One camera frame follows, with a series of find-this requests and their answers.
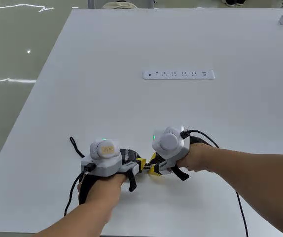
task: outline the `power outlet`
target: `power outlet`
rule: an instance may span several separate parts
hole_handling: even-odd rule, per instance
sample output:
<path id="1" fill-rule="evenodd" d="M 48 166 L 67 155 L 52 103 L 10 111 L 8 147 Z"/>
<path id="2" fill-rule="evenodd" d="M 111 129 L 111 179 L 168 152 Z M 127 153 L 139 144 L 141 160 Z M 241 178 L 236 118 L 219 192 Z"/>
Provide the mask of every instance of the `power outlet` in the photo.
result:
<path id="1" fill-rule="evenodd" d="M 148 80 L 160 79 L 215 79 L 213 70 L 197 70 L 197 71 L 145 71 L 142 78 Z"/>

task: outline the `white table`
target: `white table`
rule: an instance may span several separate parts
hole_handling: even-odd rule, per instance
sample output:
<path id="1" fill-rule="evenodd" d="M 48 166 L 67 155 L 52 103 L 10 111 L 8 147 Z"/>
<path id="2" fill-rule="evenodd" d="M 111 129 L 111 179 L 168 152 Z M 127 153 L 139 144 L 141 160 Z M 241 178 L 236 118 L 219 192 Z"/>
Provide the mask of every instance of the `white table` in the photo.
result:
<path id="1" fill-rule="evenodd" d="M 150 158 L 153 130 L 183 124 L 224 148 L 283 153 L 281 14 L 74 10 L 0 153 L 0 232 L 34 233 L 63 216 L 80 172 L 70 135 L 85 154 L 106 137 Z M 191 68 L 216 79 L 142 79 L 144 70 Z M 234 190 L 215 174 L 145 175 L 137 185 L 123 187 L 103 235 L 245 236 Z M 282 236 L 243 207 L 250 236 Z"/>

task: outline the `reflective floor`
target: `reflective floor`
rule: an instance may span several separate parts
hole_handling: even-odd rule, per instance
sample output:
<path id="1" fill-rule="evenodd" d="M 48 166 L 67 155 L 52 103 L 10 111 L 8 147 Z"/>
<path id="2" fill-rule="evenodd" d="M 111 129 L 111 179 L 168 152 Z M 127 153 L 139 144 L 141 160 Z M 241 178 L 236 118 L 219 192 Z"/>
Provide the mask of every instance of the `reflective floor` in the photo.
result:
<path id="1" fill-rule="evenodd" d="M 281 0 L 247 0 L 243 7 L 281 5 Z M 0 0 L 0 150 L 71 9 L 87 7 L 87 0 Z M 221 0 L 157 0 L 155 7 L 227 6 Z"/>

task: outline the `black strap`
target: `black strap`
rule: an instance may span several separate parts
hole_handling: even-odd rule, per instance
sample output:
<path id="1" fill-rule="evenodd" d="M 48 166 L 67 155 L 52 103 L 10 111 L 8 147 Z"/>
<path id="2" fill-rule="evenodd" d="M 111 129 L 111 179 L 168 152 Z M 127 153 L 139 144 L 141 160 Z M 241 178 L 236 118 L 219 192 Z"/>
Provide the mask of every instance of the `black strap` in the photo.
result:
<path id="1" fill-rule="evenodd" d="M 203 139 L 199 138 L 199 137 L 194 137 L 194 136 L 190 136 L 190 144 L 194 144 L 194 143 L 204 143 L 206 145 L 209 145 L 206 141 L 204 141 Z"/>
<path id="2" fill-rule="evenodd" d="M 70 137 L 69 140 L 71 141 L 71 144 L 73 145 L 73 148 L 76 150 L 77 154 L 80 155 L 81 158 L 84 158 L 83 153 L 81 153 L 81 151 L 78 149 L 77 144 L 74 140 L 73 137 Z"/>
<path id="3" fill-rule="evenodd" d="M 182 181 L 187 180 L 190 176 L 182 172 L 177 165 L 171 167 L 172 172 Z"/>
<path id="4" fill-rule="evenodd" d="M 79 205 L 84 204 L 86 202 L 90 189 L 99 179 L 100 179 L 99 176 L 90 175 L 90 174 L 87 174 L 83 177 L 83 181 L 79 192 Z"/>

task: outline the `black handle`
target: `black handle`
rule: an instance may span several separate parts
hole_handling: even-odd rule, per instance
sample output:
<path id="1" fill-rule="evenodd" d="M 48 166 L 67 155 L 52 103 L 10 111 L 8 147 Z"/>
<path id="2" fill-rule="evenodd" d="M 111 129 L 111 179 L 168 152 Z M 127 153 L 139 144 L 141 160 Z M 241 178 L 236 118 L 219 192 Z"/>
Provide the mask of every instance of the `black handle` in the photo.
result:
<path id="1" fill-rule="evenodd" d="M 90 174 L 87 174 L 83 177 L 83 181 L 79 192 L 79 205 L 84 204 L 86 202 L 90 189 L 99 179 L 100 179 L 99 176 L 90 175 Z"/>
<path id="2" fill-rule="evenodd" d="M 129 169 L 125 173 L 119 173 L 119 174 L 124 174 L 128 178 L 128 180 L 130 181 L 130 188 L 129 188 L 130 192 L 134 191 L 135 188 L 137 188 L 135 176 L 134 176 L 133 171 L 131 169 Z"/>
<path id="3" fill-rule="evenodd" d="M 171 167 L 172 172 L 182 181 L 187 180 L 190 176 L 182 172 L 177 165 Z"/>

